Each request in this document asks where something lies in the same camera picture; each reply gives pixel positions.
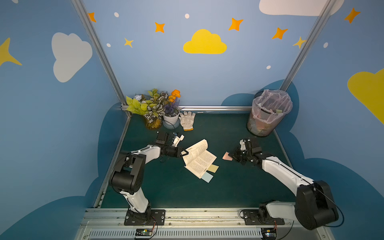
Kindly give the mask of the pink sticky note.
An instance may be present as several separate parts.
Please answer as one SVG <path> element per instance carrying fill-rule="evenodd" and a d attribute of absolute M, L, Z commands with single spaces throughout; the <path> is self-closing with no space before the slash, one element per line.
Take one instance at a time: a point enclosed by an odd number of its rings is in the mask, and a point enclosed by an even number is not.
<path fill-rule="evenodd" d="M 223 160 L 226 160 L 226 161 L 232 161 L 233 158 L 229 155 L 229 152 L 226 152 L 224 154 L 224 156 L 222 157 Z"/>

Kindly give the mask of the purple covered book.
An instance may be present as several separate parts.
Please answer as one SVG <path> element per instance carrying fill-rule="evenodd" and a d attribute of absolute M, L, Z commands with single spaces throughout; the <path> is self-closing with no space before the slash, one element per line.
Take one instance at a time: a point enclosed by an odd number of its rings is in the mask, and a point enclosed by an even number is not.
<path fill-rule="evenodd" d="M 216 160 L 216 156 L 208 151 L 208 142 L 203 139 L 186 149 L 189 154 L 183 157 L 185 168 L 201 179 L 207 168 Z"/>

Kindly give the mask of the yellow sticky note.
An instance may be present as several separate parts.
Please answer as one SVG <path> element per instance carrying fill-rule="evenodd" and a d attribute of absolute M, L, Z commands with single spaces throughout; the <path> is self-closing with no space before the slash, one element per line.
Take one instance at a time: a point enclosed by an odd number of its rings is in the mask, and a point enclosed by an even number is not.
<path fill-rule="evenodd" d="M 211 172 L 211 173 L 215 173 L 217 170 L 218 170 L 219 166 L 216 166 L 216 165 L 210 165 L 208 168 L 207 168 L 207 171 Z"/>

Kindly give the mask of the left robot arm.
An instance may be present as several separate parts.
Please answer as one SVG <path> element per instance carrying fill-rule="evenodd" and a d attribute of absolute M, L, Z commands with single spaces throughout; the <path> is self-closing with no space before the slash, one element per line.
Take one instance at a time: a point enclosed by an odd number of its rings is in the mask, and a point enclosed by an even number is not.
<path fill-rule="evenodd" d="M 145 166 L 162 156 L 180 158 L 188 155 L 189 152 L 179 146 L 184 137 L 174 133 L 171 138 L 169 133 L 158 132 L 154 144 L 136 151 L 119 153 L 109 179 L 109 186 L 124 196 L 129 204 L 125 226 L 164 225 L 166 211 L 152 210 L 151 203 L 142 190 Z"/>

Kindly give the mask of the light blue sticky note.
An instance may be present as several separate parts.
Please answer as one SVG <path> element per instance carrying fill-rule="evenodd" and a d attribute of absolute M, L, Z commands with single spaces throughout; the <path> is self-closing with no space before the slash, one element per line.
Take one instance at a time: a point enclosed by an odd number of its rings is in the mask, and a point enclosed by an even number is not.
<path fill-rule="evenodd" d="M 209 182 L 212 180 L 213 177 L 214 177 L 214 176 L 211 175 L 210 173 L 205 172 L 205 173 L 202 175 L 201 179 L 204 180 L 206 183 L 209 183 Z"/>

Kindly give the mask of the white work glove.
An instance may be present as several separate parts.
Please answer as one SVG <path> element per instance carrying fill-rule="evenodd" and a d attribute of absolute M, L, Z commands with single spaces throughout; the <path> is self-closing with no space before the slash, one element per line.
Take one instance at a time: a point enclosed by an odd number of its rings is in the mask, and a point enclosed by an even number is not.
<path fill-rule="evenodd" d="M 183 114 L 179 114 L 180 124 L 184 131 L 192 131 L 194 129 L 193 124 L 195 121 L 195 116 L 196 114 L 192 112 L 184 112 Z"/>

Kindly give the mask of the mesh trash bin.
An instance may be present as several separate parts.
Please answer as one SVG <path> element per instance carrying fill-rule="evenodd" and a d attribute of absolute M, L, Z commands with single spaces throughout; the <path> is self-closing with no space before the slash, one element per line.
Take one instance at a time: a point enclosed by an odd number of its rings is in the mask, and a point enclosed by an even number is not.
<path fill-rule="evenodd" d="M 293 102 L 287 92 L 265 89 L 253 99 L 247 129 L 255 136 L 266 137 L 292 108 Z"/>

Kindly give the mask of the pink trash bag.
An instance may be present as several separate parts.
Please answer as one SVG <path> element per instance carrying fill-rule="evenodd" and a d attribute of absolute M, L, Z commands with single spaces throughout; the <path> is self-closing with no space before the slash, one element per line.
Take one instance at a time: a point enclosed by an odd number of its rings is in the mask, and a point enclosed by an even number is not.
<path fill-rule="evenodd" d="M 293 109 L 289 94 L 265 89 L 252 102 L 251 117 L 265 124 L 277 124 Z"/>

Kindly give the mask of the circuit board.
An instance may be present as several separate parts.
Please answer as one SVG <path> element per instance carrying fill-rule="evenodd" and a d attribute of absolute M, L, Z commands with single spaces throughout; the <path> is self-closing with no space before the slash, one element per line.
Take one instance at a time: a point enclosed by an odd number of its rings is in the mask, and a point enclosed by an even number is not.
<path fill-rule="evenodd" d="M 276 240 L 277 239 L 277 230 L 271 228 L 262 228 L 262 239 L 263 240 Z"/>
<path fill-rule="evenodd" d="M 136 229 L 134 234 L 135 240 L 149 240 L 155 235 L 154 230 L 149 229 Z"/>

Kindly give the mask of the right side frame bar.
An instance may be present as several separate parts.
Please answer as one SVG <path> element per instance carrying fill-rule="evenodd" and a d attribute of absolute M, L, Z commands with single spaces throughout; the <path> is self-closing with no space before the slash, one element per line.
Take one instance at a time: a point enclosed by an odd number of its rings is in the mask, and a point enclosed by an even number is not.
<path fill-rule="evenodd" d="M 274 133 L 274 135 L 275 135 L 275 137 L 276 137 L 276 139 L 277 139 L 277 141 L 278 141 L 278 143 L 279 143 L 279 145 L 280 145 L 280 147 L 281 147 L 281 149 L 282 149 L 282 152 L 283 152 L 283 154 L 284 154 L 284 156 L 285 156 L 285 159 L 286 159 L 287 162 L 288 162 L 288 165 L 289 165 L 290 167 L 292 167 L 292 163 L 291 163 L 291 161 L 290 161 L 290 159 L 289 159 L 289 156 L 287 155 L 287 152 L 286 152 L 286 150 L 285 150 L 285 148 L 284 148 L 284 146 L 283 146 L 283 144 L 282 144 L 282 142 L 281 142 L 281 139 L 280 139 L 278 133 L 276 132 L 276 130 L 273 130 L 273 133 Z"/>

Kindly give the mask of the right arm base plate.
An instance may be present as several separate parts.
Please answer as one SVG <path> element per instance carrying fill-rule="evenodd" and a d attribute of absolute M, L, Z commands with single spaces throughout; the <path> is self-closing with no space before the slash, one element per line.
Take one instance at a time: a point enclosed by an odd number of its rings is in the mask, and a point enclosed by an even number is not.
<path fill-rule="evenodd" d="M 284 219 L 272 218 L 266 210 L 251 210 L 245 209 L 240 211 L 240 217 L 244 220 L 247 226 L 272 226 L 272 225 L 284 225 Z"/>

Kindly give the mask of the left side frame bar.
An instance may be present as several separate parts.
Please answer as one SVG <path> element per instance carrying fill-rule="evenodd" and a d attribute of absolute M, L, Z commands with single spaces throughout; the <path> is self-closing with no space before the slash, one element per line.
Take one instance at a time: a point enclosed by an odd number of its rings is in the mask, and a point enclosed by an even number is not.
<path fill-rule="evenodd" d="M 108 171 L 106 173 L 106 176 L 105 176 L 105 178 L 103 180 L 103 183 L 101 185 L 101 188 L 100 188 L 99 193 L 97 195 L 97 198 L 95 200 L 93 208 L 99 208 L 101 206 L 101 203 L 102 203 L 103 199 L 104 199 L 104 195 L 105 195 L 105 193 L 107 191 L 107 188 L 108 188 L 108 185 L 109 185 L 109 181 L 110 181 L 110 177 L 112 176 L 112 173 L 114 171 L 115 164 L 117 163 L 119 152 L 121 150 L 124 138 L 126 136 L 126 132 L 128 130 L 128 126 L 129 126 L 130 120 L 131 120 L 131 116 L 128 115 L 127 120 L 126 120 L 125 125 L 124 125 L 124 128 L 123 128 L 123 131 L 122 131 L 122 134 L 120 136 L 119 142 L 118 142 L 117 147 L 115 149 L 113 158 L 112 158 L 111 163 L 109 165 L 109 168 L 108 168 Z"/>

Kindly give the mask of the aluminium frame post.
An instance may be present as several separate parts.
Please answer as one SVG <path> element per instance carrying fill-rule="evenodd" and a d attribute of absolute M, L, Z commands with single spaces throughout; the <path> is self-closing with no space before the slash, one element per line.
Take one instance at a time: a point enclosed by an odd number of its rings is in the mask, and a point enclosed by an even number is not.
<path fill-rule="evenodd" d="M 112 69 L 112 66 L 108 60 L 108 57 L 106 55 L 106 52 L 104 51 L 103 49 L 103 46 L 101 44 L 101 41 L 96 33 L 96 30 L 93 26 L 93 23 L 88 15 L 88 12 L 87 12 L 87 9 L 86 9 L 86 6 L 84 4 L 83 1 L 81 0 L 72 0 L 72 4 L 74 5 L 75 7 L 75 10 L 77 11 L 78 13 L 78 16 L 80 17 L 82 23 L 83 23 L 83 26 L 96 50 L 96 53 L 105 69 L 105 72 L 115 90 L 115 93 L 121 103 L 122 106 L 125 106 L 127 103 L 126 103 L 126 98 L 125 98 L 125 95 L 122 91 L 122 88 L 119 84 L 119 81 Z"/>
<path fill-rule="evenodd" d="M 285 77 L 282 85 L 280 86 L 280 90 L 286 91 L 290 84 L 293 82 L 296 74 L 298 73 L 300 67 L 302 66 L 304 60 L 306 59 L 308 53 L 310 52 L 312 46 L 316 42 L 318 36 L 320 35 L 321 31 L 325 27 L 328 19 L 332 15 L 331 12 L 334 8 L 334 5 L 336 4 L 337 0 L 328 0 L 326 1 L 323 9 L 320 12 L 320 15 L 318 16 L 317 20 L 315 21 L 309 35 L 307 36 L 307 41 L 305 42 L 304 46 L 299 51 L 294 64 L 292 65 L 290 71 L 288 72 L 287 76 Z"/>

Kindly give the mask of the aluminium front rail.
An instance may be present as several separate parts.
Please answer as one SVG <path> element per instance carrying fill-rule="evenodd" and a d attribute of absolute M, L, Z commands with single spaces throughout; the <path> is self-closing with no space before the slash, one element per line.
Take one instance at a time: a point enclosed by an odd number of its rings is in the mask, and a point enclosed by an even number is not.
<path fill-rule="evenodd" d="M 150 240 L 262 240 L 262 228 L 277 230 L 278 240 L 333 240 L 329 228 L 306 230 L 285 219 L 279 226 L 247 226 L 241 208 L 165 208 L 165 224 L 125 226 L 125 209 L 87 209 L 75 236 L 77 240 L 135 240 L 136 229 L 154 230 Z"/>

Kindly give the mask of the right aluminium frame post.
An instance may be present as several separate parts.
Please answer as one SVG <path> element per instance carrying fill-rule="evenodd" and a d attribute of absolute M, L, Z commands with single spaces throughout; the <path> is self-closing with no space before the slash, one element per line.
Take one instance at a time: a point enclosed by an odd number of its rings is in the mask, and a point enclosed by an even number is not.
<path fill-rule="evenodd" d="M 287 76 L 285 77 L 282 85 L 280 86 L 280 90 L 286 91 L 290 84 L 293 82 L 296 74 L 298 73 L 300 67 L 302 66 L 304 60 L 306 59 L 308 53 L 310 52 L 312 46 L 316 42 L 318 36 L 320 35 L 321 31 L 325 27 L 328 19 L 332 15 L 331 12 L 334 8 L 334 5 L 336 4 L 337 0 L 328 0 L 326 1 L 323 9 L 320 12 L 320 15 L 318 16 L 317 20 L 315 21 L 309 35 L 307 36 L 307 41 L 305 42 L 304 46 L 299 51 L 294 64 L 292 65 L 290 71 L 288 72 Z"/>

